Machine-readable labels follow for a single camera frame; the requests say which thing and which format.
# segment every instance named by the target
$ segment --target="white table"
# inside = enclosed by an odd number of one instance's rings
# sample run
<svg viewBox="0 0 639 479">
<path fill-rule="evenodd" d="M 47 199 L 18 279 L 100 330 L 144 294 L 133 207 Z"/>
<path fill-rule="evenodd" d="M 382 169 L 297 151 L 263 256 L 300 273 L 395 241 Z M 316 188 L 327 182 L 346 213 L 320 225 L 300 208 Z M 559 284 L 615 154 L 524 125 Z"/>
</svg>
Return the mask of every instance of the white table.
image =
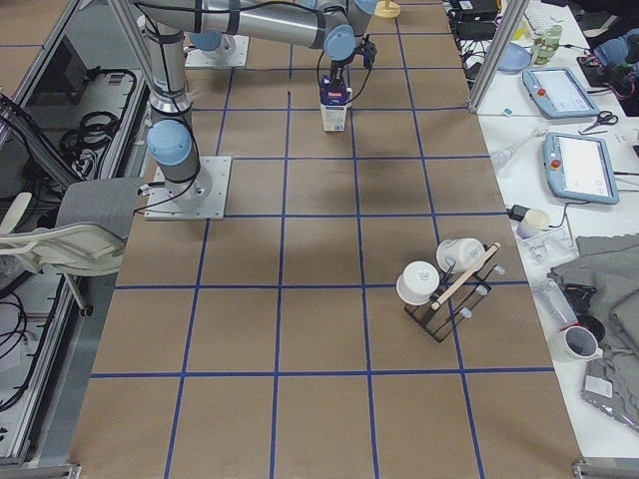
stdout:
<svg viewBox="0 0 639 479">
<path fill-rule="evenodd" d="M 553 18 L 563 20 L 562 44 L 587 45 L 567 7 L 544 7 Z M 560 48 L 548 66 L 569 67 L 587 87 L 575 60 L 580 54 L 579 49 Z M 612 94 L 592 98 L 600 109 L 611 110 L 620 118 L 618 125 L 598 129 L 608 130 L 608 133 L 598 137 L 605 139 L 607 143 L 613 169 L 639 172 L 639 158 L 632 149 L 633 145 L 639 144 L 639 118 L 626 118 Z M 512 110 L 510 117 L 503 115 L 505 108 Z M 519 138 L 532 132 L 542 122 L 548 124 L 550 131 L 569 134 L 577 134 L 580 128 L 592 123 L 588 119 L 549 121 L 543 118 L 523 87 L 521 76 L 501 73 L 495 76 L 479 108 L 478 116 L 489 152 L 514 145 Z M 545 210 L 550 214 L 551 222 L 558 224 L 565 201 L 554 198 L 547 186 L 542 165 L 542 142 L 542 138 L 535 138 L 521 147 L 506 168 L 497 175 L 497 180 L 507 205 L 519 204 Z M 639 190 L 639 178 L 617 178 L 617 187 L 620 190 Z M 639 193 L 622 193 L 620 197 L 621 201 L 615 206 L 569 207 L 568 215 L 575 236 L 612 237 L 639 233 Z M 556 265 L 552 261 L 539 265 L 521 244 L 520 254 L 531 284 L 544 281 L 549 268 Z M 538 305 L 537 309 L 546 336 L 559 329 L 559 324 L 543 307 Z M 579 397 L 585 366 L 583 362 L 555 362 L 555 370 L 581 453 L 584 457 L 593 458 L 639 458 L 639 434 Z"/>
</svg>

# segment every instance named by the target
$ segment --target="blue plate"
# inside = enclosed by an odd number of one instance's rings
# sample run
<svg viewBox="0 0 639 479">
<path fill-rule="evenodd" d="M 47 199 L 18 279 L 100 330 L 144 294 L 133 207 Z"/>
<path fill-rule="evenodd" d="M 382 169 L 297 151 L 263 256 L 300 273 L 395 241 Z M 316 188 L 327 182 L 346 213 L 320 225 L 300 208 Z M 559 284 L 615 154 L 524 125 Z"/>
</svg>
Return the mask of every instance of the blue plate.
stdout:
<svg viewBox="0 0 639 479">
<path fill-rule="evenodd" d="M 519 73 L 530 64 L 531 57 L 530 52 L 522 46 L 509 43 L 497 70 L 510 74 Z"/>
</svg>

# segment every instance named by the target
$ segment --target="white mounting plate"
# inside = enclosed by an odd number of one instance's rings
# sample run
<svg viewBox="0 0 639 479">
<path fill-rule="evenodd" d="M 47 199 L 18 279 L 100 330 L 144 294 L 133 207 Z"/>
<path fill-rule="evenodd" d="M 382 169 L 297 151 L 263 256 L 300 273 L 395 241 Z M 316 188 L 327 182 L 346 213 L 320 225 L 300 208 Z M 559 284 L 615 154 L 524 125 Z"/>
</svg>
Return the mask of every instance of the white mounting plate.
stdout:
<svg viewBox="0 0 639 479">
<path fill-rule="evenodd" d="M 156 207 L 145 210 L 145 220 L 149 221 L 180 221 L 180 220 L 221 220 L 227 204 L 227 191 L 229 190 L 229 178 L 231 177 L 231 157 L 200 157 L 201 175 L 209 175 L 213 180 L 213 186 L 208 195 L 201 201 L 188 208 L 184 204 L 176 204 L 170 201 Z M 154 182 L 163 182 L 164 175 L 159 168 L 156 169 Z M 169 198 L 169 193 L 164 188 L 151 190 L 147 205 L 162 202 Z"/>
<path fill-rule="evenodd" d="M 207 57 L 202 50 L 191 50 L 187 55 L 185 67 L 187 70 L 218 70 L 224 68 L 239 68 L 247 66 L 249 56 L 249 37 L 236 35 L 236 51 L 228 57 L 211 58 Z"/>
</svg>

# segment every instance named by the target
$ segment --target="label sticker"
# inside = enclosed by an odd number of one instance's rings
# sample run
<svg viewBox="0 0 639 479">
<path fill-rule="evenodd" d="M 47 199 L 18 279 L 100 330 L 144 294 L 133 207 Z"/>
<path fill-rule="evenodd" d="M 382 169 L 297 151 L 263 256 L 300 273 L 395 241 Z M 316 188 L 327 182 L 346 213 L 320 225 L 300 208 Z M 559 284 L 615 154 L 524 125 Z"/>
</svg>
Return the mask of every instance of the label sticker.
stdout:
<svg viewBox="0 0 639 479">
<path fill-rule="evenodd" d="M 586 375 L 584 387 L 587 391 L 606 396 L 609 399 L 612 398 L 612 382 L 601 379 L 600 377 Z"/>
</svg>

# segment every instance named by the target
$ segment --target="white screen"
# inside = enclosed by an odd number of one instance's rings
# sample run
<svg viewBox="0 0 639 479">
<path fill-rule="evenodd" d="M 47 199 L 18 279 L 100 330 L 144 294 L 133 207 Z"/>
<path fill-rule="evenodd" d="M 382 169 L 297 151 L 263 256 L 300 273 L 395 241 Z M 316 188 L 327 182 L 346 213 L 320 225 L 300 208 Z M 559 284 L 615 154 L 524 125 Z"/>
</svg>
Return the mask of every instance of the white screen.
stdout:
<svg viewBox="0 0 639 479">
<path fill-rule="evenodd" d="M 590 110 L 588 102 L 572 82 L 566 72 L 550 70 L 535 72 L 539 86 L 546 91 L 546 96 L 557 112 L 582 112 Z"/>
<path fill-rule="evenodd" d="M 609 197 L 603 159 L 597 142 L 559 137 L 567 192 Z"/>
</svg>

